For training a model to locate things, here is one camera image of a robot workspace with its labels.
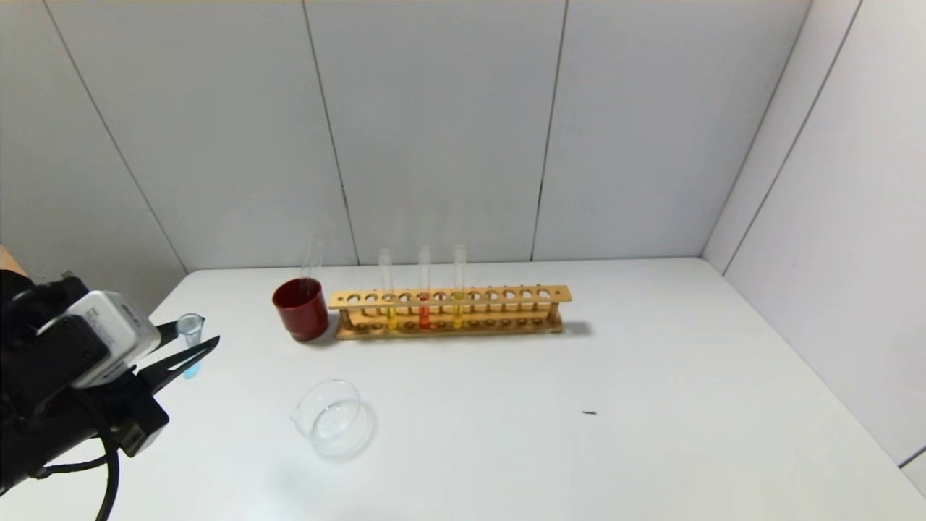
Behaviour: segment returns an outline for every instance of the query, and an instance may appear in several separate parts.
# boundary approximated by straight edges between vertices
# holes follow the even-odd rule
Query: yellow liquid
[[[398,329],[399,327],[399,317],[398,313],[395,312],[395,308],[386,308],[386,327],[389,329]]]
[[[462,291],[455,291],[453,294],[454,300],[462,300],[465,298],[466,294]],[[463,306],[454,306],[454,327],[463,327]]]

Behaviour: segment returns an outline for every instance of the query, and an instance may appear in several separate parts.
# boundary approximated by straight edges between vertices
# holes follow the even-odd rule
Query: wooden test tube rack
[[[571,302],[567,286],[470,287],[464,299],[452,299],[453,289],[434,288],[427,300],[420,290],[335,291],[328,307],[338,310],[339,340],[399,337],[469,337],[561,333],[559,303]],[[419,312],[428,305],[431,326],[419,325]],[[454,308],[462,307],[462,323],[454,327]],[[388,326],[395,309],[397,327]]]

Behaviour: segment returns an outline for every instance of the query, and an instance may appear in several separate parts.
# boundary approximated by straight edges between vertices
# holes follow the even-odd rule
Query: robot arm
[[[64,275],[0,302],[0,495],[27,477],[106,463],[112,490],[107,485],[109,505],[105,500],[97,517],[105,519],[115,499],[117,450],[132,457],[155,439],[169,418],[154,395],[219,337],[136,373],[137,360],[176,338],[175,323],[155,327],[120,294],[89,291]],[[94,436],[106,456],[46,467]]]

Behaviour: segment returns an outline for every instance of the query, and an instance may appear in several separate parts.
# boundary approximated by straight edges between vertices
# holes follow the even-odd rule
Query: wall panel seam
[[[849,33],[852,31],[852,27],[856,23],[856,17],[858,16],[858,11],[862,7],[864,0],[858,0],[858,5],[856,5],[856,10],[852,13],[852,18],[849,20],[849,25],[845,28],[845,34],[843,34],[843,39],[839,43],[839,47],[836,48],[836,54],[832,57],[832,62],[830,62],[830,67],[826,70],[826,75],[823,76],[823,81],[820,83],[820,88],[817,89],[817,94],[814,95],[813,102],[810,104],[810,108],[807,110],[807,114],[804,116],[804,120],[801,121],[800,128],[797,129],[795,134],[794,141],[791,142],[791,146],[788,147],[787,154],[784,155],[782,160],[782,165],[778,168],[778,171],[775,172],[775,177],[771,180],[769,184],[769,189],[766,190],[765,196],[763,196],[762,201],[758,204],[756,212],[753,214],[752,220],[749,221],[749,225],[746,226],[746,231],[743,233],[743,236],[740,237],[740,242],[736,245],[736,249],[733,251],[733,254],[730,256],[730,260],[727,261],[727,266],[723,269],[722,275],[726,275],[730,270],[730,267],[733,265],[733,261],[736,260],[736,255],[740,252],[740,248],[743,246],[746,238],[749,236],[749,232],[752,231],[753,224],[756,223],[756,218],[758,214],[761,213],[762,208],[765,206],[765,202],[769,199],[769,194],[771,194],[772,189],[774,189],[775,184],[778,183],[778,178],[782,175],[784,171],[784,166],[788,163],[788,159],[791,158],[791,153],[794,152],[797,142],[801,138],[801,134],[804,132],[804,128],[807,126],[807,122],[810,120],[810,115],[813,113],[813,109],[817,106],[817,102],[820,100],[820,95],[823,93],[823,89],[826,87],[826,82],[830,80],[830,74],[832,73],[833,68],[836,66],[836,62],[839,61],[839,55],[843,52],[843,45],[849,37]]]
[[[557,70],[553,76],[553,95],[550,98],[550,119],[546,124],[546,143],[544,144],[544,163],[540,169],[540,186],[537,190],[537,213],[533,218],[533,241],[531,241],[531,257],[537,249],[537,229],[540,226],[540,204],[544,196],[544,179],[546,178],[546,159],[550,153],[550,135],[553,132],[553,110],[557,104],[557,87],[559,86],[559,66],[563,62],[563,41],[566,39],[566,18],[569,16],[569,0],[563,4],[563,25],[559,30],[559,50],[557,51]]]
[[[170,235],[168,235],[167,230],[164,229],[164,225],[161,224],[161,220],[157,217],[157,212],[155,212],[154,207],[151,206],[151,201],[148,200],[148,196],[144,193],[142,186],[138,183],[138,179],[135,177],[135,173],[131,170],[129,162],[126,160],[125,155],[122,153],[122,150],[119,148],[119,143],[116,142],[116,136],[113,135],[112,131],[109,130],[109,125],[106,123],[106,118],[103,117],[103,112],[100,110],[100,107],[96,104],[94,95],[90,92],[90,87],[87,85],[87,82],[83,79],[83,74],[81,70],[77,67],[77,61],[74,59],[74,56],[70,53],[68,48],[68,43],[64,40],[64,34],[61,32],[61,28],[58,27],[57,20],[55,20],[55,15],[52,14],[51,7],[48,6],[47,0],[43,0],[42,4],[45,6],[45,11],[48,13],[48,18],[52,21],[52,25],[55,27],[55,32],[57,33],[58,40],[61,41],[61,45],[64,47],[65,53],[68,55],[68,60],[70,60],[71,67],[74,68],[74,72],[77,73],[78,80],[81,81],[83,86],[83,91],[87,93],[87,97],[90,99],[90,103],[94,106],[94,111],[96,112],[96,117],[100,119],[100,122],[103,123],[103,128],[106,130],[106,135],[109,136],[109,141],[113,144],[113,147],[116,148],[116,152],[119,154],[119,159],[122,161],[122,165],[125,166],[126,172],[129,173],[129,177],[135,187],[138,189],[138,193],[142,196],[144,204],[148,207],[148,211],[151,212],[151,216],[154,217],[155,222],[157,223],[157,228],[160,229],[161,234],[163,234],[164,239],[167,240],[168,246],[170,246],[170,251],[173,252],[174,257],[177,258],[177,262],[180,264],[183,272],[185,274],[190,274],[190,271],[187,270],[186,264],[183,263],[183,259],[180,256],[180,253],[177,252],[177,249],[174,247],[173,242],[170,240]]]
[[[354,245],[354,257],[357,259],[357,266],[360,265],[360,252],[357,249],[357,238],[354,236],[354,223],[350,217],[350,206],[347,204],[347,191],[344,190],[344,177],[341,175],[341,161],[338,160],[338,148],[334,144],[334,130],[332,128],[332,118],[328,113],[328,100],[325,98],[325,87],[321,83],[321,66],[319,66],[319,57],[315,52],[315,41],[312,39],[312,26],[308,21],[308,7],[303,0],[302,14],[306,18],[306,32],[308,33],[308,46],[312,51],[312,63],[315,65],[315,77],[319,82],[319,94],[321,95],[321,105],[325,109],[325,122],[328,123],[328,136],[332,140],[332,153],[334,154],[334,168],[338,172],[338,182],[341,184],[341,198],[344,200],[344,212],[347,214],[347,228],[350,230],[351,244]]]
[[[730,196],[733,194],[733,189],[736,188],[736,184],[739,183],[740,177],[743,175],[743,169],[746,166],[746,161],[749,159],[749,154],[752,153],[753,146],[756,144],[758,139],[758,133],[762,129],[762,125],[765,123],[766,117],[769,116],[769,109],[771,108],[771,102],[775,99],[775,95],[778,94],[778,87],[782,85],[782,79],[784,78],[784,72],[788,69],[788,64],[791,62],[791,56],[795,53],[795,48],[797,48],[797,40],[800,39],[801,33],[804,31],[804,25],[807,23],[807,16],[810,14],[810,9],[813,7],[813,3],[817,0],[810,0],[807,2],[807,8],[804,9],[804,17],[801,18],[800,26],[797,28],[797,35],[793,42],[791,42],[791,49],[788,51],[788,57],[784,60],[784,66],[779,71],[778,81],[775,82],[775,88],[771,91],[771,96],[769,96],[769,103],[766,104],[765,110],[762,112],[762,118],[759,119],[758,126],[756,131],[753,133],[752,141],[749,142],[749,148],[746,149],[746,153],[743,156],[743,160],[740,161],[740,168],[736,171],[736,177],[733,178],[733,183],[730,185],[730,190],[727,191],[727,196],[723,199],[723,205],[720,206],[720,213],[717,214],[717,220],[714,221],[714,225],[710,229],[710,233],[707,234],[707,239],[704,241],[704,246],[701,247],[701,254],[698,255],[698,258],[703,259],[704,253],[707,250],[707,243],[710,242],[710,237],[714,235],[714,231],[717,230],[717,225],[720,223],[720,218],[723,217],[723,211],[727,209],[727,204],[730,202]]]

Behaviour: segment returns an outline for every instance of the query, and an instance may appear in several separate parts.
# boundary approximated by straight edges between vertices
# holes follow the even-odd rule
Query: small plastic cup
[[[332,458],[360,452],[371,435],[360,393],[344,380],[328,380],[309,389],[290,419],[319,455]]]
[[[198,346],[203,339],[203,322],[205,319],[196,313],[187,313],[177,319],[177,335],[186,341],[186,347]],[[193,367],[183,372],[183,377],[190,379],[199,373],[203,362],[193,364]]]

